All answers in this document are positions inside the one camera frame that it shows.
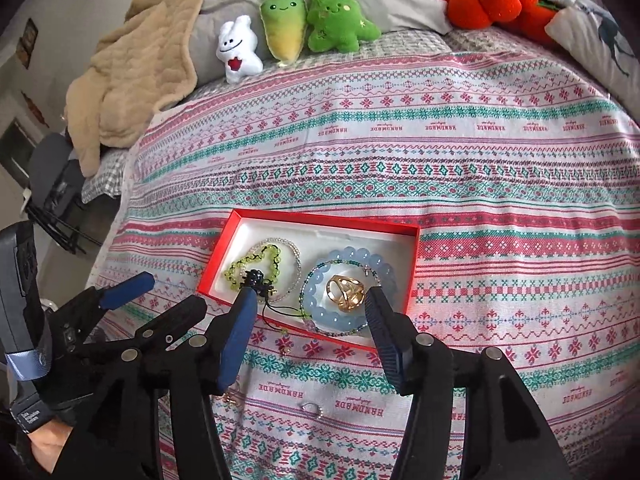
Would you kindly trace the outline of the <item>person's left hand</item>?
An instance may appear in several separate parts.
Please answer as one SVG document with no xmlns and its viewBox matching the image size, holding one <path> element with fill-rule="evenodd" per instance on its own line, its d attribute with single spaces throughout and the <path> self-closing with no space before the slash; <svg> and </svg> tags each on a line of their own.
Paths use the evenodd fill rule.
<svg viewBox="0 0 640 480">
<path fill-rule="evenodd" d="M 34 459 L 49 474 L 55 468 L 72 431 L 72 426 L 52 419 L 28 435 Z"/>
</svg>

